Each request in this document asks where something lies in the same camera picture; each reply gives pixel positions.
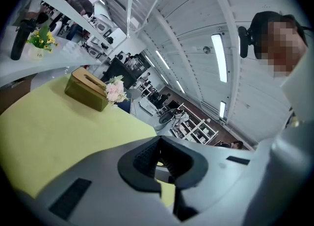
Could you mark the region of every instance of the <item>green tabletop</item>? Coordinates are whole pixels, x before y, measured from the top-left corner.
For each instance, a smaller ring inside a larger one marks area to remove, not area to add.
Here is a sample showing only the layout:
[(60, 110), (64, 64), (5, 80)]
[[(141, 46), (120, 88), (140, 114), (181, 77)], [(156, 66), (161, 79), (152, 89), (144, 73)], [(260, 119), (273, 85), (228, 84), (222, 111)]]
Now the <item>green tabletop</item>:
[(11, 184), (33, 197), (94, 152), (156, 136), (120, 108), (98, 112), (65, 95), (68, 77), (35, 89), (0, 116), (0, 164)]

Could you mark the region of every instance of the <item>white vase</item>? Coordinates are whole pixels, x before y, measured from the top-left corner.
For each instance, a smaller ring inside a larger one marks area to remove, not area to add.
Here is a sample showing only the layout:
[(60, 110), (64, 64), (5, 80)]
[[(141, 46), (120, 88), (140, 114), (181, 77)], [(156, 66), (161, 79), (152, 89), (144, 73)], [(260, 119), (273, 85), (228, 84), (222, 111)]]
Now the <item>white vase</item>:
[(45, 50), (42, 48), (37, 48), (35, 46), (30, 46), (28, 50), (28, 55), (31, 59), (42, 59), (44, 57)]

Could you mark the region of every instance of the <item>tissue box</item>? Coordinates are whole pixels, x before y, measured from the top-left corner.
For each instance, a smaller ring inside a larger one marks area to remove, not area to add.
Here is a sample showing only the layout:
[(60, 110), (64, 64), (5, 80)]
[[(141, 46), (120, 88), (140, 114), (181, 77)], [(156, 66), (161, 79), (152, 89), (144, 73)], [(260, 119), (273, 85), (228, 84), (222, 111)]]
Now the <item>tissue box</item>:
[(105, 83), (80, 67), (72, 72), (65, 94), (101, 112), (108, 105), (105, 87)]

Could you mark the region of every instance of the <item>black thermos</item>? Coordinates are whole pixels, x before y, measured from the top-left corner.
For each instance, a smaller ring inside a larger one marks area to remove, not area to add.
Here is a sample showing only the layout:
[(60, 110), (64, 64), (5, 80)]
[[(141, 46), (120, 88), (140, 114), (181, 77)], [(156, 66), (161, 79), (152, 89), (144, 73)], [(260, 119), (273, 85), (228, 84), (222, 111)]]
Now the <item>black thermos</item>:
[(20, 28), (13, 43), (11, 59), (19, 60), (21, 58), (22, 51), (24, 49), (28, 36), (31, 32), (35, 30), (35, 28), (36, 28), (35, 19), (21, 21)]

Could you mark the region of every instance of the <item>white counter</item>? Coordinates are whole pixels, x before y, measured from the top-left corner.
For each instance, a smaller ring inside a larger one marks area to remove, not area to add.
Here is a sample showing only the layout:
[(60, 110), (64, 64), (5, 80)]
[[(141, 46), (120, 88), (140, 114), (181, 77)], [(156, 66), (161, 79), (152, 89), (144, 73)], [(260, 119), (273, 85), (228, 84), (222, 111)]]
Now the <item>white counter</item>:
[(58, 47), (53, 47), (52, 53), (47, 52), (43, 59), (34, 60), (28, 55), (30, 44), (25, 44), (19, 60), (11, 59), (11, 50), (16, 36), (15, 26), (9, 26), (0, 44), (0, 87), (42, 71), (81, 65), (100, 65), (98, 59), (91, 57), (77, 43), (56, 37)]

